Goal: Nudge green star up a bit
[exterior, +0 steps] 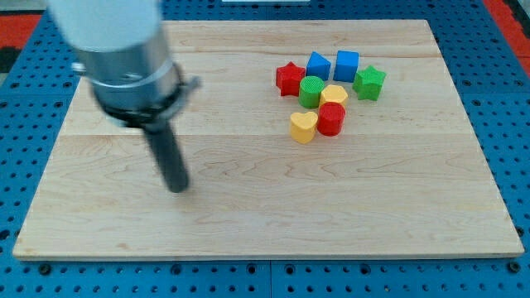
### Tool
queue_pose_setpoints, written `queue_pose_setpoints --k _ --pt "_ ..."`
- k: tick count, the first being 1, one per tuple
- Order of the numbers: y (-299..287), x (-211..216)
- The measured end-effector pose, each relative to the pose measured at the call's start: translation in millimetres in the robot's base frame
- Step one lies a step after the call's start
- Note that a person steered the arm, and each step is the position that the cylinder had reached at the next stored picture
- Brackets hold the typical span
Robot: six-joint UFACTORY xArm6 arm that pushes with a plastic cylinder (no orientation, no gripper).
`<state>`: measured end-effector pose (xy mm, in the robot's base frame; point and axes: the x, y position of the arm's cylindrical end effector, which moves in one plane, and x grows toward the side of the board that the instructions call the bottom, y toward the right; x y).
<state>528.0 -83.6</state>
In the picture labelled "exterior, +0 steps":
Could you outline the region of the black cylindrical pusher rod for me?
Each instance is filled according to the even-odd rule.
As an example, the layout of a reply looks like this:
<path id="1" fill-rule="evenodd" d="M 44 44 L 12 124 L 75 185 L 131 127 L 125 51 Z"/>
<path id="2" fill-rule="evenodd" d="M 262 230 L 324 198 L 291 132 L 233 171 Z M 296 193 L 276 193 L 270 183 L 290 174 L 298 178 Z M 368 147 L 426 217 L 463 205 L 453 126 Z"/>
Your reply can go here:
<path id="1" fill-rule="evenodd" d="M 173 193 L 185 191 L 189 186 L 188 171 L 171 124 L 150 123 L 142 130 L 167 189 Z"/>

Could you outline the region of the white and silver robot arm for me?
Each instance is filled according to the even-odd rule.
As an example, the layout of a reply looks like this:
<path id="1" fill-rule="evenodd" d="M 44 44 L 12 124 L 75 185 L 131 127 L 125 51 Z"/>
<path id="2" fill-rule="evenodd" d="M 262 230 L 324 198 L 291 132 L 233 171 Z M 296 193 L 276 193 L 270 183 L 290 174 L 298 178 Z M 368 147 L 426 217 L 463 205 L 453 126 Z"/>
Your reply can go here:
<path id="1" fill-rule="evenodd" d="M 170 121 L 200 81 L 172 59 L 161 4 L 152 0 L 48 0 L 61 35 L 74 49 L 73 71 L 86 78 L 100 108 L 123 127 L 139 128 L 168 190 L 189 176 Z"/>

